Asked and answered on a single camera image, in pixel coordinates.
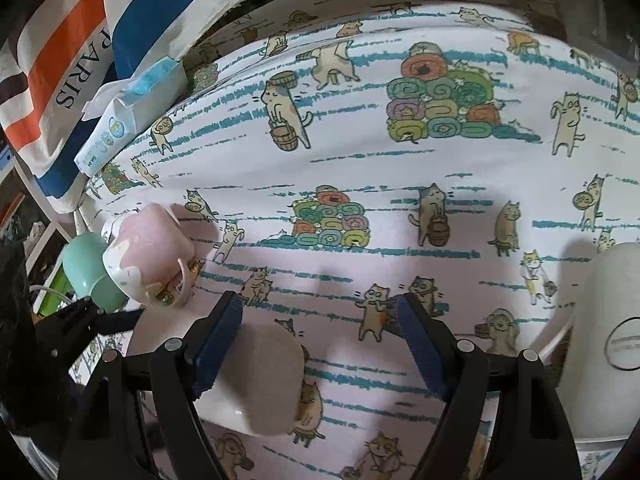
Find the mint green plastic cup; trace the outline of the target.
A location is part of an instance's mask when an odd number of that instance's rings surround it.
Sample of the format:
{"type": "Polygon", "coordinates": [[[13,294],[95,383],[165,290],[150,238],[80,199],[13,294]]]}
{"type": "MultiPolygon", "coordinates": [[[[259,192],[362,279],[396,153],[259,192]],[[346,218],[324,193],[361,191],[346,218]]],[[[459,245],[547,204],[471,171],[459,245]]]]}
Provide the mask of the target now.
{"type": "Polygon", "coordinates": [[[62,251],[62,265],[78,298],[89,297],[106,313],[113,313],[128,301],[105,270],[102,256],[107,244],[98,233],[74,237],[62,251]]]}

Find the pink white ceramic mug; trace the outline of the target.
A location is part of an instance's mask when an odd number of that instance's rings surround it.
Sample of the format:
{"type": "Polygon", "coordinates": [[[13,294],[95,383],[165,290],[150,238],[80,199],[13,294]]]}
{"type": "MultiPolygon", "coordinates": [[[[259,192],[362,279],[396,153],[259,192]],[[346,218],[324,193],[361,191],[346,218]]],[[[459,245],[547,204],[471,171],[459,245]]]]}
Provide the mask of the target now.
{"type": "Polygon", "coordinates": [[[160,307],[160,293],[178,278],[181,286],[171,307],[181,307],[191,295],[189,263],[195,256],[190,238],[167,208],[150,203],[119,223],[114,240],[102,254],[104,268],[115,285],[145,307],[160,307]]]}

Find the beige paper cup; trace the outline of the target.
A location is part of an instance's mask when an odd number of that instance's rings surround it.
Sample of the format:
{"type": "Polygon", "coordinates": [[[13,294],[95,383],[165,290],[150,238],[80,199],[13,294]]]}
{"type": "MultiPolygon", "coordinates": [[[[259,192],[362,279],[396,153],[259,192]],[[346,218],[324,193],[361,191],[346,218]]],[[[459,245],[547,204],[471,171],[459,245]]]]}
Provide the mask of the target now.
{"type": "Polygon", "coordinates": [[[240,434],[272,437],[294,426],[304,377],[302,346],[276,323],[242,323],[198,416],[240,434]]]}

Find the baby wipes pack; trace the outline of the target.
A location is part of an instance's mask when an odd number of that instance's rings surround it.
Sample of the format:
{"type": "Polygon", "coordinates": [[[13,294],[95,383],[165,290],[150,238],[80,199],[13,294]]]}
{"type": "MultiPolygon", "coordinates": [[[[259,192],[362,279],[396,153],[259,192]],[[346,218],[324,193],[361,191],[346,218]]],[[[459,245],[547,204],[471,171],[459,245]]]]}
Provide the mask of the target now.
{"type": "Polygon", "coordinates": [[[82,109],[81,119],[96,124],[74,158],[78,170],[95,176],[167,112],[185,88],[182,64],[168,56],[138,76],[104,84],[82,109]]]}

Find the striped Paris fabric cover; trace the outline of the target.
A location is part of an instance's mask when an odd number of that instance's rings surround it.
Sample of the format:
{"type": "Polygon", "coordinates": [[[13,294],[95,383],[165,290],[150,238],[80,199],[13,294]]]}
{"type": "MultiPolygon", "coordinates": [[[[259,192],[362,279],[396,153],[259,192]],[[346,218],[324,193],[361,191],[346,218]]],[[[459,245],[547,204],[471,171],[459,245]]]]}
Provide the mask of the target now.
{"type": "Polygon", "coordinates": [[[59,214],[85,177],[74,158],[102,84],[186,53],[241,0],[1,0],[1,128],[59,214]]]}

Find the cat print bed sheet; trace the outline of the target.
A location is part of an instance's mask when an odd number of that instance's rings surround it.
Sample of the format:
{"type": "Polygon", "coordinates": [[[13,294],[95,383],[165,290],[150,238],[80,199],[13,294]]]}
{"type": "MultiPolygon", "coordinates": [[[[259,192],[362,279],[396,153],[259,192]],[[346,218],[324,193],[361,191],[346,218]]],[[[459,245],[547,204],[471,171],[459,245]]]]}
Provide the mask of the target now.
{"type": "Polygon", "coordinates": [[[184,60],[190,96],[91,179],[88,228],[170,206],[190,308],[228,289],[303,349],[293,427],[214,422],[233,479],[405,479],[442,406],[390,332],[412,292],[508,356],[639,238],[639,67],[559,0],[274,0],[184,60]]]}

